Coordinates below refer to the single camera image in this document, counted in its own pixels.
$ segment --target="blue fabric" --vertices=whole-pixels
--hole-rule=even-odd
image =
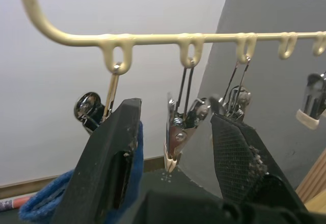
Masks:
[[[133,167],[131,169],[129,184],[123,204],[118,210],[109,211],[105,224],[116,223],[123,213],[134,203],[138,197],[139,184],[143,174],[143,124],[140,122],[138,130],[138,147],[135,152]],[[70,170],[49,183],[35,196],[31,197],[19,210],[21,220],[48,224],[60,203],[63,193],[73,175]]]

